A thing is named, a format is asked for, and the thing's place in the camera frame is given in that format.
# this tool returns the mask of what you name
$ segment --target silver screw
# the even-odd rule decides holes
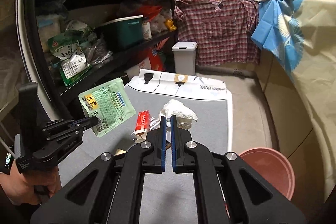
[[[197,146],[197,143],[195,143],[194,141],[189,141],[186,143],[186,146],[189,148],[195,148]]]
[[[152,146],[152,144],[150,142],[144,141],[144,142],[141,143],[142,148],[150,148],[151,146]]]
[[[105,153],[101,154],[100,158],[102,160],[110,160],[112,158],[112,155],[108,152],[105,152]]]
[[[233,152],[229,152],[229,153],[226,154],[226,158],[228,160],[235,160],[237,158],[237,155]]]

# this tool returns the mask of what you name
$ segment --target crumpled white tissue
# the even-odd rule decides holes
[[[198,119],[197,115],[190,108],[178,100],[171,99],[163,106],[159,119],[161,120],[161,116],[166,116],[167,119],[170,119],[173,115],[176,115],[177,123],[184,129],[191,128],[192,121],[197,121]]]

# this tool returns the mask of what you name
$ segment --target gray table surface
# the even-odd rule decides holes
[[[194,141],[204,144],[210,151],[227,152],[227,104],[226,100],[207,101],[140,92],[126,86],[125,91],[137,112],[149,110],[158,117],[164,104],[176,99],[198,116],[189,130]],[[83,144],[59,165],[62,185],[65,185],[103,152],[114,153],[117,148],[128,150],[134,142],[130,133],[134,130],[134,115],[111,132],[97,138],[92,130],[83,136]],[[197,210],[192,174],[172,172],[171,150],[166,154],[166,170],[163,174],[146,174],[142,192],[140,224],[197,223]]]

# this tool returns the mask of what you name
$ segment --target pink bucket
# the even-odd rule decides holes
[[[266,147],[256,147],[239,155],[289,200],[295,188],[295,175],[287,158],[280,152]]]

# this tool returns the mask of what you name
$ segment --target floor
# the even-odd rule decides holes
[[[196,73],[198,76],[222,80],[232,93],[233,142],[232,150],[241,153],[253,147],[277,148],[272,116],[266,98],[256,79]]]

